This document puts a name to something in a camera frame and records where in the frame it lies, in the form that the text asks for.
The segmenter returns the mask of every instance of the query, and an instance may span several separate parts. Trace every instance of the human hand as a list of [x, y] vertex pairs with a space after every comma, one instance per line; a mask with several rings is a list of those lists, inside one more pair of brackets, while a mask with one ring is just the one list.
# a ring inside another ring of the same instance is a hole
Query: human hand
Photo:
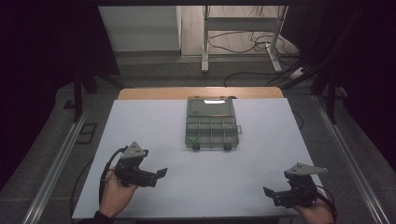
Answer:
[[303, 217], [306, 224], [334, 223], [329, 206], [319, 198], [317, 198], [310, 207], [296, 205], [293, 209]]
[[107, 217], [114, 218], [128, 205], [137, 188], [139, 188], [137, 185], [124, 187], [114, 171], [109, 171], [99, 212]]

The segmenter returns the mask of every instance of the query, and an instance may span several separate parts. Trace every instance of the metal frame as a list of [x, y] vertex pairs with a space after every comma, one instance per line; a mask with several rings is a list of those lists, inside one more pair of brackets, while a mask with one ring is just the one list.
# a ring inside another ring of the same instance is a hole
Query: metal frame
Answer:
[[241, 18], [241, 17], [209, 17], [209, 6], [204, 6], [204, 43], [202, 47], [202, 73], [209, 72], [209, 31], [251, 31], [251, 32], [273, 32], [271, 44], [267, 44], [267, 53], [277, 73], [282, 72], [279, 59], [276, 55], [276, 41], [282, 28], [283, 20], [287, 11], [287, 6], [282, 10], [277, 18]]
[[22, 224], [38, 223], [39, 219], [41, 218], [47, 202], [50, 199], [50, 195], [55, 188], [56, 182], [61, 175], [62, 169], [66, 164], [70, 151], [77, 140], [79, 131], [81, 130], [85, 118], [87, 118], [87, 111], [88, 108], [85, 109], [78, 121], [73, 123], [72, 127], [70, 128], [70, 131], [64, 139], [64, 142], [62, 143], [55, 160], [53, 161], [46, 177], [41, 183], [40, 189], [35, 195], [35, 198], [33, 199], [32, 204], [30, 205], [30, 208], [22, 221]]
[[337, 125], [333, 124], [329, 117], [326, 115], [326, 105], [323, 103], [323, 100], [321, 100], [317, 96], [313, 96], [312, 99], [326, 124], [332, 140], [334, 141], [338, 151], [340, 152], [341, 158], [344, 160], [350, 175], [355, 181], [355, 184], [359, 192], [361, 193], [361, 197], [366, 202], [367, 208], [373, 216], [375, 223], [389, 224], [390, 222], [384, 212], [384, 209], [382, 208], [380, 201], [376, 197], [373, 188], [364, 177], [361, 168], [356, 163], [352, 153], [349, 150], [349, 147], [347, 146], [346, 141], [343, 138], [343, 135], [341, 135]]

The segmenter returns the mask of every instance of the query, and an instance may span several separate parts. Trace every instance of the white table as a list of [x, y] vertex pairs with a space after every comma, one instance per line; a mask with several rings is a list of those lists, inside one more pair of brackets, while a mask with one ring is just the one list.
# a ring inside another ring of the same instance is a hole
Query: white table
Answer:
[[167, 167], [168, 172], [155, 188], [138, 189], [118, 217], [296, 215], [274, 206], [262, 190], [290, 189], [283, 172], [297, 161], [313, 164], [288, 100], [238, 99], [233, 106], [243, 130], [237, 149], [192, 152], [184, 143], [187, 100], [115, 101], [73, 218], [92, 217], [98, 210], [99, 178], [106, 162], [133, 141], [149, 150], [142, 170]]

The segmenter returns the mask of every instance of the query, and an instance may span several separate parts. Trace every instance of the gray floor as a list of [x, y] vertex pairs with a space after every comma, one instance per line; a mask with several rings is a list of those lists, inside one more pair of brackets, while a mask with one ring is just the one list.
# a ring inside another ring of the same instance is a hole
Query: gray floor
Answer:
[[[127, 86], [136, 88], [223, 86], [223, 79], [234, 72], [268, 72], [272, 69], [268, 59], [263, 57], [212, 58], [209, 74], [203, 75], [200, 72], [199, 58], [175, 58], [172, 55], [167, 57], [146, 55], [144, 57], [152, 60], [147, 60], [146, 63], [130, 63], [134, 60], [134, 56], [118, 55], [121, 77], [115, 78]], [[235, 76], [227, 82], [227, 85], [265, 86], [273, 77], [270, 75]], [[69, 206], [73, 186], [78, 174], [94, 156], [112, 103], [120, 92], [101, 78], [96, 80], [99, 84], [99, 91], [96, 94], [84, 93], [83, 97], [86, 108], [89, 108], [85, 123], [97, 124], [92, 141], [84, 144], [89, 138], [83, 134], [79, 136], [78, 141], [81, 143], [74, 144], [38, 223], [71, 223]], [[283, 93], [288, 98], [291, 108], [304, 120], [301, 133], [314, 164], [326, 167], [330, 171], [320, 178], [324, 187], [334, 195], [339, 212], [338, 223], [375, 223], [334, 141], [330, 138], [329, 131], [309, 93], [309, 85], [310, 80], [307, 80]], [[0, 192], [1, 223], [21, 223], [25, 217], [41, 182], [71, 128], [74, 111], [64, 109], [64, 104], [69, 100], [73, 100], [72, 85], [67, 85], [58, 91], [56, 106], [41, 134], [19, 169]], [[396, 174], [345, 111], [342, 101], [337, 102], [336, 119], [338, 128], [383, 205], [391, 220], [390, 223], [396, 221], [396, 213], [393, 209], [396, 207]], [[301, 124], [302, 121], [296, 118], [296, 122]], [[78, 200], [85, 177], [86, 173], [78, 183], [74, 202]], [[280, 223], [289, 223], [289, 219], [282, 218]], [[295, 218], [293, 223], [301, 223], [301, 220]]]

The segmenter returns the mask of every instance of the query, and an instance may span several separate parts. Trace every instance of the cable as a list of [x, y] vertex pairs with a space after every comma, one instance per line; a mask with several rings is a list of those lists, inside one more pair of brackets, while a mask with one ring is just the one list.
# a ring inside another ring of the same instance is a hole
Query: cable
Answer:
[[227, 16], [227, 14], [226, 14], [225, 11], [224, 11], [224, 6], [221, 6], [221, 11], [223, 11], [224, 16]]
[[102, 172], [102, 175], [100, 176], [100, 184], [99, 184], [99, 205], [102, 202], [102, 196], [103, 196], [103, 191], [105, 190], [105, 181], [106, 181], [106, 176], [107, 172], [110, 169], [111, 162], [114, 160], [114, 158], [120, 153], [124, 152], [128, 147], [122, 147], [119, 150], [117, 150], [110, 158], [110, 160], [106, 163], [105, 169]]
[[302, 129], [303, 127], [304, 127], [304, 119], [303, 119], [303, 117], [301, 117], [301, 115], [299, 115], [297, 112], [295, 112], [294, 110], [291, 110], [291, 112], [293, 112], [293, 114], [295, 115], [295, 116], [297, 116], [299, 119], [300, 119], [300, 121], [301, 121], [301, 125], [299, 125], [298, 126], [298, 129]]
[[247, 15], [248, 17], [250, 17], [251, 13], [253, 13], [254, 9], [256, 9], [256, 6], [253, 7], [253, 10], [251, 10], [251, 12]]
[[263, 32], [261, 35], [259, 35], [257, 37], [253, 37], [254, 33], [255, 32], [251, 32], [251, 34], [249, 36], [249, 40], [254, 43], [255, 50], [263, 51], [263, 50], [267, 49], [268, 44], [271, 44], [271, 42], [268, 41], [268, 39], [271, 37], [271, 35], [267, 35], [266, 32]]
[[225, 49], [225, 50], [230, 51], [230, 52], [232, 52], [232, 53], [246, 53], [246, 52], [249, 52], [249, 51], [253, 50], [254, 47], [255, 47], [255, 46], [253, 46], [252, 48], [246, 49], [246, 50], [243, 50], [243, 51], [235, 51], [235, 50], [232, 50], [232, 49], [226, 49], [226, 48], [221, 47], [221, 46], [213, 45], [212, 43], [210, 43], [210, 40], [209, 40], [209, 39], [207, 39], [207, 43], [208, 43], [210, 46], [212, 46], [213, 48], [215, 48], [215, 49]]
[[240, 33], [248, 33], [249, 31], [233, 31], [233, 32], [228, 32], [228, 33], [223, 33], [223, 34], [219, 34], [219, 35], [212, 35], [212, 36], [208, 36], [207, 38], [212, 39], [212, 38], [216, 38], [222, 35], [232, 35], [232, 34], [240, 34]]
[[76, 182], [75, 182], [75, 185], [74, 185], [74, 187], [73, 187], [73, 190], [72, 190], [72, 194], [70, 195], [70, 220], [71, 220], [71, 222], [74, 224], [75, 222], [74, 222], [74, 220], [73, 220], [73, 218], [72, 218], [72, 216], [73, 216], [73, 209], [74, 209], [74, 195], [75, 195], [75, 193], [76, 193], [76, 188], [77, 188], [77, 185], [78, 185], [78, 182], [79, 182], [79, 180], [81, 179], [81, 177], [82, 177], [82, 174], [84, 174], [84, 172], [85, 172], [85, 170], [88, 168], [88, 166], [92, 163], [92, 161], [93, 161], [93, 158], [92, 159], [90, 159], [88, 162], [87, 162], [87, 164], [85, 164], [85, 166], [84, 166], [84, 168], [82, 168], [82, 170], [81, 170], [81, 172], [79, 173], [79, 175], [78, 175], [78, 178], [77, 178], [77, 180], [76, 180]]
[[320, 189], [323, 189], [324, 191], [326, 191], [326, 193], [328, 193], [330, 195], [330, 197], [332, 198], [332, 203], [335, 204], [334, 197], [332, 196], [332, 194], [327, 189], [325, 189], [325, 188], [323, 188], [321, 186], [318, 186], [318, 185], [317, 185], [317, 188], [320, 188]]
[[228, 75], [226, 78], [224, 78], [224, 81], [223, 81], [224, 87], [225, 88], [228, 87], [227, 84], [226, 84], [228, 78], [236, 76], [236, 75], [242, 75], [242, 74], [260, 75], [260, 76], [262, 76], [262, 75], [277, 75], [277, 73], [255, 73], [255, 72], [237, 72], [237, 73], [232, 73], [232, 74]]
[[260, 13], [257, 17], [260, 17], [262, 15], [262, 10], [264, 9], [264, 6], [262, 6], [262, 9], [260, 9]]
[[294, 69], [300, 67], [301, 65], [303, 65], [303, 63], [304, 63], [303, 60], [300, 59], [299, 61], [297, 61], [296, 63], [294, 63], [292, 66], [290, 66], [286, 71], [280, 73], [280, 76], [275, 77], [275, 78], [269, 80], [265, 86], [267, 86], [267, 87], [268, 87], [268, 86], [274, 86], [275, 84], [280, 85], [280, 83], [282, 83], [284, 80], [286, 80], [287, 78], [289, 78], [289, 76], [291, 76], [291, 73], [288, 74], [289, 71], [294, 71]]
[[283, 64], [285, 64], [286, 66], [292, 66], [292, 64], [285, 63], [281, 58], [282, 58], [282, 57], [278, 57], [280, 63], [283, 63]]

